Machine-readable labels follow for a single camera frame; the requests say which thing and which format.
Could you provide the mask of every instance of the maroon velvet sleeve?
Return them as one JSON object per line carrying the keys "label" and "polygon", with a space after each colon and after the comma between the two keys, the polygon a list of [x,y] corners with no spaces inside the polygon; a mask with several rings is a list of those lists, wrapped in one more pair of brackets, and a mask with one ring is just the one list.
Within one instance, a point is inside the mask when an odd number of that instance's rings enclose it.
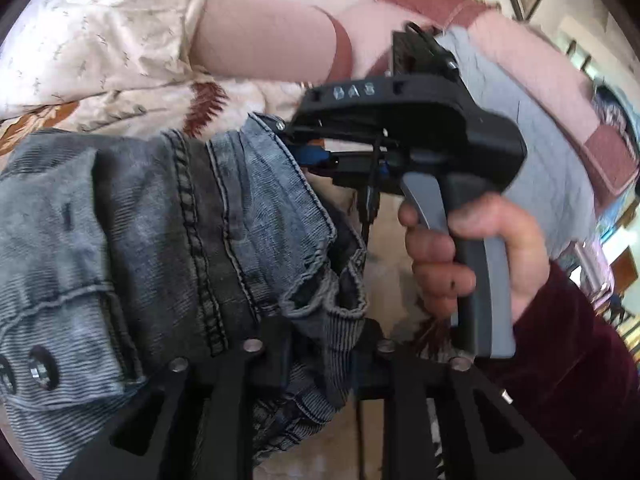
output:
{"label": "maroon velvet sleeve", "polygon": [[640,478],[635,363],[559,267],[514,332],[514,358],[478,359],[478,367],[578,480]]}

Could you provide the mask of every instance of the gray cloth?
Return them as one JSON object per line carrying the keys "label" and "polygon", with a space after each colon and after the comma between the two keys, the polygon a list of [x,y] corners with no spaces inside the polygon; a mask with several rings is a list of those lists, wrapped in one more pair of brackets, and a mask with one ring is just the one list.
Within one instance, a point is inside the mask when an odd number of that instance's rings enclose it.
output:
{"label": "gray cloth", "polygon": [[[286,395],[254,407],[257,459],[344,405],[366,248],[258,116],[206,144],[37,132],[0,175],[0,384],[27,457],[55,478],[145,380],[283,314],[308,336]],[[39,388],[34,346],[60,385]],[[315,378],[322,374],[325,381]]]}
{"label": "gray cloth", "polygon": [[504,195],[536,217],[550,257],[557,258],[574,240],[586,240],[595,229],[593,187],[556,123],[509,75],[478,53],[466,30],[451,27],[438,43],[456,56],[478,106],[520,128],[529,155]]}

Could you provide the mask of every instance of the sleeve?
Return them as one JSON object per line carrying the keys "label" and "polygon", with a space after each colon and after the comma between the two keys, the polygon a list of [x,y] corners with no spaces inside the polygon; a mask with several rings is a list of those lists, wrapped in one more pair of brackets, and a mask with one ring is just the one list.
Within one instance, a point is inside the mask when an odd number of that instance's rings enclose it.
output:
{"label": "sleeve", "polygon": [[514,327],[516,354],[477,360],[578,480],[637,478],[636,365],[616,331],[552,264]]}

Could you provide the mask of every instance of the silver screw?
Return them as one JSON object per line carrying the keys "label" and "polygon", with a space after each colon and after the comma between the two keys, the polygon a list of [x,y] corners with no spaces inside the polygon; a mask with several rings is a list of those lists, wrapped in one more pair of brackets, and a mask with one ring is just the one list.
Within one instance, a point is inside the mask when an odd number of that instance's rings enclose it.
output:
{"label": "silver screw", "polygon": [[511,399],[511,396],[507,393],[507,390],[502,391],[502,398],[507,401],[507,404],[513,404],[513,399]]}
{"label": "silver screw", "polygon": [[184,357],[177,357],[169,363],[169,370],[179,374],[189,367],[189,362]]}
{"label": "silver screw", "polygon": [[259,352],[260,350],[262,350],[263,346],[264,344],[259,339],[247,339],[242,345],[242,348],[244,349],[245,352],[249,352],[250,354],[255,354],[256,352]]}
{"label": "silver screw", "polygon": [[465,357],[454,357],[449,366],[457,372],[467,372],[471,368],[471,361]]}
{"label": "silver screw", "polygon": [[382,341],[378,341],[378,352],[381,354],[392,354],[396,351],[396,343],[391,341],[391,339],[383,339]]}

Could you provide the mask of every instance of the snap button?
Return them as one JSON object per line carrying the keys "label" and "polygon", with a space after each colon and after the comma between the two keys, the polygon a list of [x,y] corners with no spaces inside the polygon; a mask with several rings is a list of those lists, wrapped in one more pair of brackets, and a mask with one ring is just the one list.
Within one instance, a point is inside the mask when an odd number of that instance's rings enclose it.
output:
{"label": "snap button", "polygon": [[29,370],[35,383],[43,390],[58,386],[58,367],[52,355],[42,346],[34,346],[29,352]]}
{"label": "snap button", "polygon": [[0,355],[0,381],[2,381],[2,385],[4,389],[11,395],[15,395],[16,392],[16,382],[14,371],[11,370],[11,365],[9,361],[2,355]]}

